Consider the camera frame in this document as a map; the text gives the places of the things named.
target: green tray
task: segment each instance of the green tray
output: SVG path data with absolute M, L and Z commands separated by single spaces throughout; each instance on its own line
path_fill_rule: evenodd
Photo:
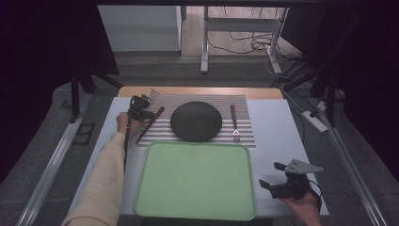
M 136 194 L 143 217 L 251 220 L 249 154 L 233 144 L 155 141 Z

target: human arm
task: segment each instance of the human arm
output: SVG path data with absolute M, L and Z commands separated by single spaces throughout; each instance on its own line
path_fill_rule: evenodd
M 321 226 L 317 199 L 309 191 L 299 200 L 281 199 L 306 226 Z
M 128 116 L 117 116 L 118 132 L 103 146 L 99 157 L 79 194 L 75 209 L 62 225 L 117 225 L 123 194 L 124 150 Z M 132 121 L 131 131 L 138 129 L 139 122 Z

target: power strip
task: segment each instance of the power strip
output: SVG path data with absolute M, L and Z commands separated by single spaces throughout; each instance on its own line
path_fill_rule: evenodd
M 327 127 L 320 122 L 316 117 L 311 117 L 310 111 L 305 111 L 302 113 L 303 117 L 310 122 L 314 128 L 316 128 L 320 133 L 324 133 L 327 130 Z

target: gray floor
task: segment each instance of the gray floor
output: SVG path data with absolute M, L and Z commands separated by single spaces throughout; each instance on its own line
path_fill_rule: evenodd
M 203 86 L 203 87 L 264 87 L 277 79 L 265 69 L 265 58 L 213 57 L 208 74 L 200 73 L 198 57 L 154 54 L 116 54 L 120 76 L 111 77 L 126 86 Z M 287 70 L 291 62 L 281 64 Z M 76 136 L 57 177 L 43 203 L 34 225 L 59 225 L 71 205 L 92 149 L 100 134 L 107 110 L 117 89 L 93 77 L 98 87 L 90 102 L 83 124 L 93 125 L 91 136 Z M 309 98 L 309 86 L 295 89 L 300 96 Z M 71 87 L 62 86 L 54 92 L 54 103 L 24 156 L 8 178 L 0 185 L 0 225 L 15 225 L 41 173 L 51 158 L 71 116 Z M 289 93 L 302 108 L 310 108 L 302 98 Z M 328 134 L 318 133 L 310 124 L 296 115 L 298 133 L 310 161 L 325 169 L 316 174 L 323 189 L 329 216 L 323 225 L 373 225 L 362 199 L 352 186 L 343 162 Z M 359 168 L 362 178 L 370 187 L 388 225 L 398 225 L 399 185 L 378 158 L 374 150 L 346 119 L 343 103 L 336 104 L 337 130 Z M 140 218 L 121 216 L 119 225 L 139 225 Z M 300 225 L 290 218 L 278 218 L 274 225 Z

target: wall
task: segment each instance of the wall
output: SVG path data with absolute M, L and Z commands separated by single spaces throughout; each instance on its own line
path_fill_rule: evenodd
M 98 6 L 114 52 L 180 51 L 180 7 Z

